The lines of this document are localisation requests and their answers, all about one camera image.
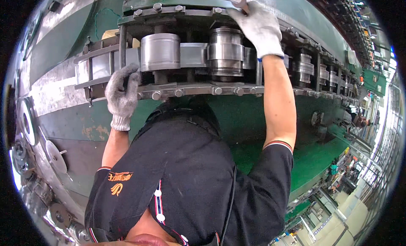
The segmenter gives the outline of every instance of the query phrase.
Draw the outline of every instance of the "white button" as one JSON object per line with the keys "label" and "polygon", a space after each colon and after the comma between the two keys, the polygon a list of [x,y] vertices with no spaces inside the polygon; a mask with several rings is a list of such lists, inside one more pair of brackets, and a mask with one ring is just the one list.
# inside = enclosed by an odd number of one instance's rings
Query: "white button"
{"label": "white button", "polygon": [[162,213],[158,213],[156,215],[156,219],[159,221],[164,221],[165,220],[165,216]]}
{"label": "white button", "polygon": [[161,196],[161,195],[162,195],[162,191],[160,191],[159,189],[157,189],[157,190],[154,192],[154,195],[155,195],[155,196]]}
{"label": "white button", "polygon": [[183,240],[185,240],[186,242],[188,242],[189,240],[184,236],[184,235],[180,235],[180,237],[183,238]]}

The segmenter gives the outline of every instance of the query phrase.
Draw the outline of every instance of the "adjustment bolt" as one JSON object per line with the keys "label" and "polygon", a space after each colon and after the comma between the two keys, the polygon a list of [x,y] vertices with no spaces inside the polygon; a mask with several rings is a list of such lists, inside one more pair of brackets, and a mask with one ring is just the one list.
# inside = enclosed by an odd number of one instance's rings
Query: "adjustment bolt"
{"label": "adjustment bolt", "polygon": [[158,101],[161,98],[161,92],[160,91],[156,91],[152,94],[152,99],[155,101]]}
{"label": "adjustment bolt", "polygon": [[143,13],[143,10],[138,9],[138,10],[135,11],[134,14],[135,14],[136,16],[139,16],[139,15],[141,15],[142,13]]}
{"label": "adjustment bolt", "polygon": [[175,91],[175,96],[176,96],[176,97],[181,97],[181,96],[183,96],[183,91],[180,90],[180,89],[179,89],[179,90],[176,90],[176,91]]}
{"label": "adjustment bolt", "polygon": [[217,87],[217,88],[214,89],[214,93],[216,95],[220,95],[222,92],[223,92],[223,90],[220,87]]}
{"label": "adjustment bolt", "polygon": [[161,3],[155,3],[152,8],[156,11],[159,12],[162,10],[162,4]]}
{"label": "adjustment bolt", "polygon": [[234,94],[237,96],[242,96],[244,94],[244,90],[242,88],[234,89]]}
{"label": "adjustment bolt", "polygon": [[183,7],[181,5],[175,6],[175,11],[181,11]]}

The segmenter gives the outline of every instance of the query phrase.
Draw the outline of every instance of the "orange logo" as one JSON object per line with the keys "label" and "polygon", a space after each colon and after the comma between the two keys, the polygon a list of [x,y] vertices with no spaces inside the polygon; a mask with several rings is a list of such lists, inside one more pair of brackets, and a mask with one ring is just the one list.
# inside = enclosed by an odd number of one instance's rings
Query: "orange logo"
{"label": "orange logo", "polygon": [[119,196],[119,193],[121,192],[122,189],[123,189],[123,184],[116,183],[116,185],[114,185],[113,188],[111,188],[111,192],[112,192],[111,194]]}
{"label": "orange logo", "polygon": [[133,172],[121,172],[121,173],[114,173],[114,172],[109,172],[108,173],[108,180],[109,181],[128,181]]}

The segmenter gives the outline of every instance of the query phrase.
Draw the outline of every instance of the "green cable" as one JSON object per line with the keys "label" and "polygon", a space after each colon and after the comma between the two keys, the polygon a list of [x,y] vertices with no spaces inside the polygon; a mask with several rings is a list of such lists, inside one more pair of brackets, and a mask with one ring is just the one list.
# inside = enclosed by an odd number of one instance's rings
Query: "green cable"
{"label": "green cable", "polygon": [[99,37],[97,36],[97,20],[96,20],[96,18],[97,18],[97,15],[98,15],[101,11],[103,11],[103,10],[109,10],[109,11],[111,11],[114,15],[116,15],[116,16],[119,17],[119,18],[121,18],[121,16],[120,16],[119,14],[115,13],[112,9],[103,8],[103,9],[99,10],[99,11],[96,13],[96,15],[95,15],[95,28],[96,28],[96,39],[97,39],[97,40],[99,40]]}

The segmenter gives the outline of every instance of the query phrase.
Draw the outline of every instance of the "white work glove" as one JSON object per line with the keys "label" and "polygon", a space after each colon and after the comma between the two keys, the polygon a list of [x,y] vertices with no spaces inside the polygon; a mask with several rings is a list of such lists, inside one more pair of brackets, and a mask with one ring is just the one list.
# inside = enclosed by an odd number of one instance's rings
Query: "white work glove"
{"label": "white work glove", "polygon": [[236,9],[227,9],[227,13],[255,46],[256,56],[258,58],[266,55],[283,57],[285,54],[280,43],[282,34],[275,14],[255,1],[248,2],[247,5],[250,11],[248,16]]}
{"label": "white work glove", "polygon": [[115,71],[104,91],[107,98],[107,108],[113,114],[110,125],[118,131],[130,130],[129,122],[137,107],[138,84],[141,80],[140,72],[137,70],[136,64],[130,64]]}

